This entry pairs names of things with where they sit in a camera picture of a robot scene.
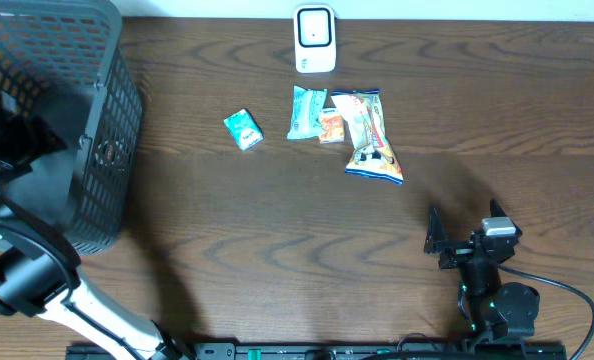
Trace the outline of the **orange wet sheet package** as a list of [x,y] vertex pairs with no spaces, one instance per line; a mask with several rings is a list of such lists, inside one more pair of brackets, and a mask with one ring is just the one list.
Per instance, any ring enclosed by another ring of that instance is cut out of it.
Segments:
[[402,185],[402,168],[386,138],[380,90],[336,90],[331,99],[348,125],[354,148],[345,173]]

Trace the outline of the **small orange tissue pack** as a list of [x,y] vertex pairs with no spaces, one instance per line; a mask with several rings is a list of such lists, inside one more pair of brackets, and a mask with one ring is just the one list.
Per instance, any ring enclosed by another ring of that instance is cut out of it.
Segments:
[[319,136],[322,144],[344,141],[344,120],[336,108],[323,109],[319,121],[324,130],[324,133]]

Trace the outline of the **green Kleenex tissue pack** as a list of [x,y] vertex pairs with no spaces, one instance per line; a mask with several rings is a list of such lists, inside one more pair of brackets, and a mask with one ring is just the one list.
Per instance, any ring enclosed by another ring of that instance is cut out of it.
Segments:
[[323,110],[327,90],[293,88],[292,117],[288,140],[318,137],[324,133],[319,116]]

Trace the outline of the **small teal tissue pack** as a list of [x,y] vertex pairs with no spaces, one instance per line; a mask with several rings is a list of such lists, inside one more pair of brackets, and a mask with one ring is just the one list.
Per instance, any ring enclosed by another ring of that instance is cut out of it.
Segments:
[[246,109],[226,118],[224,125],[241,151],[245,151],[263,140],[262,131]]

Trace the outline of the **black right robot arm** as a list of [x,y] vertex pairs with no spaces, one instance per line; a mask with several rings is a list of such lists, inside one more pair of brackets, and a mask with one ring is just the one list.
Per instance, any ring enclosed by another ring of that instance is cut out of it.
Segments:
[[437,255],[442,270],[460,273],[458,304],[482,343],[524,340],[535,334],[540,295],[518,282],[504,283],[500,269],[515,255],[522,231],[490,201],[490,216],[467,240],[451,240],[436,207],[429,209],[424,252]]

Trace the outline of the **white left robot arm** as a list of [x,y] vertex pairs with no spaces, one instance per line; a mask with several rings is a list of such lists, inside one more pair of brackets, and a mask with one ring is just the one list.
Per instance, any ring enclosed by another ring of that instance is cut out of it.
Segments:
[[193,359],[195,352],[94,285],[73,246],[55,228],[6,197],[5,184],[32,161],[65,148],[40,118],[18,113],[0,92],[0,315],[17,313],[66,326],[114,359]]

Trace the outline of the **dark grey plastic mesh basket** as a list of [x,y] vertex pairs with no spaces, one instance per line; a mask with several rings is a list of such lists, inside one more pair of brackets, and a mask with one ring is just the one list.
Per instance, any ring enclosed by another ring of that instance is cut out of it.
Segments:
[[61,142],[23,175],[0,160],[0,194],[81,255],[116,241],[141,127],[121,31],[110,1],[0,1],[0,108],[44,120]]

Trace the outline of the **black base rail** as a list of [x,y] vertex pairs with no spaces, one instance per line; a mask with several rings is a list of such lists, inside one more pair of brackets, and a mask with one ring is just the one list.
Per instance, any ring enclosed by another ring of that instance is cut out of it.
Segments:
[[561,345],[479,345],[462,350],[429,342],[402,345],[236,345],[196,343],[190,347],[192,360],[366,360],[366,359],[528,359],[565,360]]

